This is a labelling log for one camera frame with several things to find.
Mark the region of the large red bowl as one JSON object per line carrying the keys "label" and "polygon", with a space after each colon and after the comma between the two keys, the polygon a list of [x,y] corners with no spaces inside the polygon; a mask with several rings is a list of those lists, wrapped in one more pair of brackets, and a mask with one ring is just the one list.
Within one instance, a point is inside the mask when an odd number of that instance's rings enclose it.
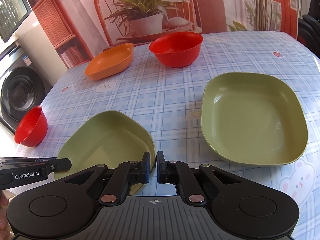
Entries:
{"label": "large red bowl", "polygon": [[167,34],[154,40],[149,51],[154,53],[163,65],[183,68],[199,57],[203,40],[201,34],[189,31]]}

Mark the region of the green square plate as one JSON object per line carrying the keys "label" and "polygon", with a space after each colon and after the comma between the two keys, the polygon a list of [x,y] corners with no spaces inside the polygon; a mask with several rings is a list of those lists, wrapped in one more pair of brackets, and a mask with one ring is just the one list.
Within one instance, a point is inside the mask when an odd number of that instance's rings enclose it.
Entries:
{"label": "green square plate", "polygon": [[138,122],[119,111],[105,111],[87,120],[63,145],[58,159],[68,158],[71,169],[56,172],[58,180],[97,164],[116,168],[126,161],[140,161],[150,153],[150,171],[156,159],[156,148],[150,133]]}
{"label": "green square plate", "polygon": [[295,92],[280,79],[258,73],[225,73],[207,83],[201,132],[221,159],[239,165],[287,165],[308,143]]}

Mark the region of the dark framed window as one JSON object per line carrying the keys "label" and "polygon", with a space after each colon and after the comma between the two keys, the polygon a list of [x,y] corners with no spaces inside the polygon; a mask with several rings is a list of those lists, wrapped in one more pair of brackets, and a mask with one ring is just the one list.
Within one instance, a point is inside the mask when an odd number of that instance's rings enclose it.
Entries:
{"label": "dark framed window", "polygon": [[1,0],[1,40],[7,43],[13,33],[32,12],[27,0]]}

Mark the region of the grey washing machine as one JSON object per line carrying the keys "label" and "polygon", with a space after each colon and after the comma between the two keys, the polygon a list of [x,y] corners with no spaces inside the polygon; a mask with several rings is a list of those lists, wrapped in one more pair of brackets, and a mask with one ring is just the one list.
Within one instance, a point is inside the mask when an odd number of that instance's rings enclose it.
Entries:
{"label": "grey washing machine", "polygon": [[1,124],[11,133],[52,89],[23,48],[12,43],[1,52]]}

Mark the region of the blue plaid tablecloth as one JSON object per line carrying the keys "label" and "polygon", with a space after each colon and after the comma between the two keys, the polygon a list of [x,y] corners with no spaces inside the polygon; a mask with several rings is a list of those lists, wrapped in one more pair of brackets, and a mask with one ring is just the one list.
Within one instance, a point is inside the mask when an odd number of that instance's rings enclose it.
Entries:
{"label": "blue plaid tablecloth", "polygon": [[[191,167],[208,163],[275,189],[290,186],[309,174],[312,182],[298,191],[300,218],[295,239],[319,239],[319,58],[286,33],[244,31],[206,34],[197,60],[189,67],[168,68],[147,45],[135,48],[131,66],[104,79],[109,89],[69,69],[42,103],[49,129],[35,148],[2,140],[1,155],[54,157],[92,116],[116,110],[147,129],[156,148],[168,160]],[[200,129],[206,84],[228,72],[263,73],[287,83],[295,92],[308,126],[308,145],[295,163],[278,167],[242,167],[221,160],[207,145]]]}

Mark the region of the orange square plate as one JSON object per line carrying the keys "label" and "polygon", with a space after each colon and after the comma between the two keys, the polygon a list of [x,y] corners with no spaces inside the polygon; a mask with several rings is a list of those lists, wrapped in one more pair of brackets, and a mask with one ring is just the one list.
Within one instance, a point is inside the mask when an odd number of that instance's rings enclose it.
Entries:
{"label": "orange square plate", "polygon": [[97,55],[86,67],[85,75],[91,80],[101,80],[118,74],[133,60],[133,44],[124,43]]}

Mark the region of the black exercise bike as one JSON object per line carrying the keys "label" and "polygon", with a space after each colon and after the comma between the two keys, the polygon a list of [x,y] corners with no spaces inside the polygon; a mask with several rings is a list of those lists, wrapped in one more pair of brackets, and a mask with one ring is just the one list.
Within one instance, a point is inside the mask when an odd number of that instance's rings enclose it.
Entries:
{"label": "black exercise bike", "polygon": [[297,40],[319,58],[319,0],[300,0],[308,5],[308,12],[298,19]]}

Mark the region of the printed room backdrop cloth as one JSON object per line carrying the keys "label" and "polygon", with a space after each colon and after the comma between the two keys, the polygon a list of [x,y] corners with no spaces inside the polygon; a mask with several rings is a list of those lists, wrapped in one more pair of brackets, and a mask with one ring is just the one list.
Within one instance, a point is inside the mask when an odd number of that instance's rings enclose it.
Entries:
{"label": "printed room backdrop cloth", "polygon": [[122,42],[193,31],[298,34],[297,0],[28,0],[67,68]]}

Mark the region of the small red bowl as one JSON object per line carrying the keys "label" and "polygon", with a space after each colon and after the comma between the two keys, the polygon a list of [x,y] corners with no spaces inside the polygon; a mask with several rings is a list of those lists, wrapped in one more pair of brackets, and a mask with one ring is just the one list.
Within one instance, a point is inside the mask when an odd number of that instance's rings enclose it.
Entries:
{"label": "small red bowl", "polygon": [[41,106],[32,108],[17,126],[14,140],[27,147],[37,146],[46,136],[48,121]]}

